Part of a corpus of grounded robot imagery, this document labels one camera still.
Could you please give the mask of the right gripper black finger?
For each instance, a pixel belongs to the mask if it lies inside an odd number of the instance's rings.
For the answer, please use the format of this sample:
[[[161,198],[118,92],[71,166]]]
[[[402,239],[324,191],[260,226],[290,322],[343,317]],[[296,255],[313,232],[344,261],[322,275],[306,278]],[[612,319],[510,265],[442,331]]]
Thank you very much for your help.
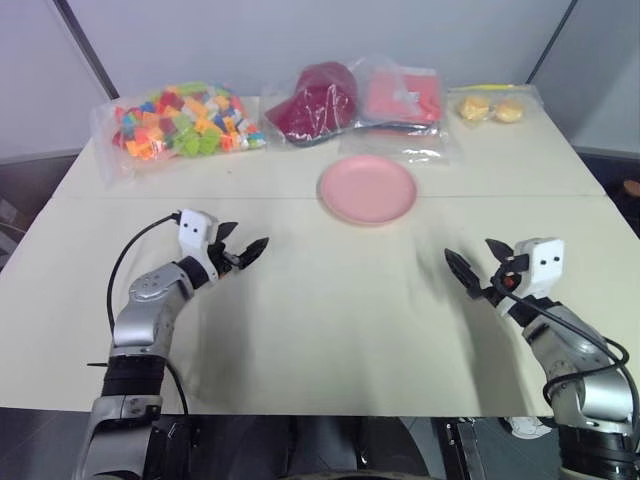
[[[485,242],[498,261],[508,261],[513,257],[513,249],[506,243],[496,239],[486,239]]]
[[[471,299],[478,299],[484,295],[478,276],[473,272],[470,264],[459,253],[445,248],[445,261],[454,277],[464,287]]]

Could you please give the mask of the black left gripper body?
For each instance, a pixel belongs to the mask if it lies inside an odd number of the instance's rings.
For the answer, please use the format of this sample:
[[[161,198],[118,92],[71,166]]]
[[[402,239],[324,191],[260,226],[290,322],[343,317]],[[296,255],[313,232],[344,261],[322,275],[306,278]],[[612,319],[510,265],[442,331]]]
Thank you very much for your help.
[[[207,248],[207,255],[219,278],[224,277],[233,270],[243,269],[240,257],[229,253],[224,242],[211,243]]]

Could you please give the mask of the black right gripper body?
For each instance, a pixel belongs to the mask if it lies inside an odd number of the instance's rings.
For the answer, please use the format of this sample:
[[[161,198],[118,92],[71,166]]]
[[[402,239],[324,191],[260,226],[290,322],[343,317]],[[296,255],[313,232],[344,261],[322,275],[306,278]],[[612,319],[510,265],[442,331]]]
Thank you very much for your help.
[[[529,270],[529,255],[510,255],[500,261],[499,267],[490,278],[490,285],[483,289],[482,296],[493,307],[509,298],[520,285],[522,274]]]

